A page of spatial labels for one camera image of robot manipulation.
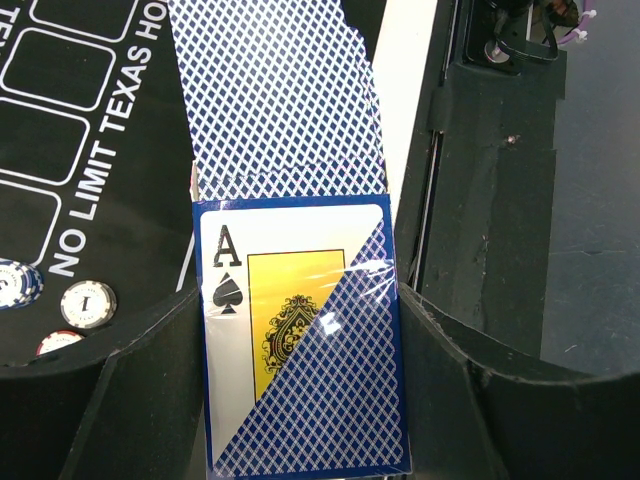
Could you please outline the blue backed playing cards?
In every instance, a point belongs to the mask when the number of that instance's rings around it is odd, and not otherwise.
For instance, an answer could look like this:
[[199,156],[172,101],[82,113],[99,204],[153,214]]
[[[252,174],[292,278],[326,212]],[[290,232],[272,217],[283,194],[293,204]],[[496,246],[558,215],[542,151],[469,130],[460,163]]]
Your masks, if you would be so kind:
[[337,1],[173,1],[199,196],[383,194],[379,103]]

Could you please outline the blue poker chip stack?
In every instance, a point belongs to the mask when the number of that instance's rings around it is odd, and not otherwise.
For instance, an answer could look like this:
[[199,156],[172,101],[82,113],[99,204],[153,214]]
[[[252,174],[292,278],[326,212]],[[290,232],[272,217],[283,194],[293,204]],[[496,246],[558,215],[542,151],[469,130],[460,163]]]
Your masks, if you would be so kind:
[[33,304],[44,290],[37,268],[9,259],[1,260],[1,309],[16,309]]

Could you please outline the grey poker chip stack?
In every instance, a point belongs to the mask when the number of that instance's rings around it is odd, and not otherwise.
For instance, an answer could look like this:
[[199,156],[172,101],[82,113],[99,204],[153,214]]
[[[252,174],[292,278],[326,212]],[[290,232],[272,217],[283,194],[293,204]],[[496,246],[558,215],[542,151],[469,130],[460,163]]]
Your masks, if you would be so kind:
[[66,322],[79,329],[92,329],[109,322],[117,309],[114,291],[105,283],[85,280],[70,286],[60,301]]

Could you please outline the black poker felt mat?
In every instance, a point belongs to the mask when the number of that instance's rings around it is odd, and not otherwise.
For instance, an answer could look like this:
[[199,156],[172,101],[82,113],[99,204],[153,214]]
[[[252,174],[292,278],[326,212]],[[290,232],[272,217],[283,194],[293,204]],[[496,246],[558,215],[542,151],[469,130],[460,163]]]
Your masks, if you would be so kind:
[[[1,310],[1,368],[54,331],[87,339],[194,286],[194,151],[173,1],[1,5],[1,255],[37,268],[31,305]],[[106,324],[61,314],[73,284],[115,293]]]

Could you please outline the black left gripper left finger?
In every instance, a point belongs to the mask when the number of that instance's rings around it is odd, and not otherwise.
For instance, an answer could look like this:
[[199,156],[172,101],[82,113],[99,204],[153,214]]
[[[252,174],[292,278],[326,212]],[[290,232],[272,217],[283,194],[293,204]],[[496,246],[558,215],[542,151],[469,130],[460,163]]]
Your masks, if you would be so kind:
[[4,479],[182,479],[203,404],[199,290],[1,368]]

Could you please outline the blue playing card deck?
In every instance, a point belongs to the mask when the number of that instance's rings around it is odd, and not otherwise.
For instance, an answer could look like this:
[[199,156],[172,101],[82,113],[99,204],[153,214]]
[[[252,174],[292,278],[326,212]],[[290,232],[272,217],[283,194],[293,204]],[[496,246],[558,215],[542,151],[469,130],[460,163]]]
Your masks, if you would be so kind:
[[371,160],[192,173],[207,475],[411,469],[390,199]]

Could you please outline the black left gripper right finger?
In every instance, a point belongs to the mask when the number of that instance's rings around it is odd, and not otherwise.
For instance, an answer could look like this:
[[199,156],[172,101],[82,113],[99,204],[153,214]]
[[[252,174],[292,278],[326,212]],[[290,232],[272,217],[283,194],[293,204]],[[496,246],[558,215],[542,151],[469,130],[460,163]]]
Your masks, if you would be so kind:
[[639,377],[521,353],[399,288],[416,479],[635,479]]

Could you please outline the red poker chip stack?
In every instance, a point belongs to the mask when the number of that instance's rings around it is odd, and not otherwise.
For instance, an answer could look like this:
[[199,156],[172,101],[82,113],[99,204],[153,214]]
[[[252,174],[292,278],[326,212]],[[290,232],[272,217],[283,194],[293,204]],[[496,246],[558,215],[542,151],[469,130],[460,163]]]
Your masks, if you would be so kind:
[[69,330],[54,331],[41,340],[36,355],[44,355],[82,341],[84,336]]

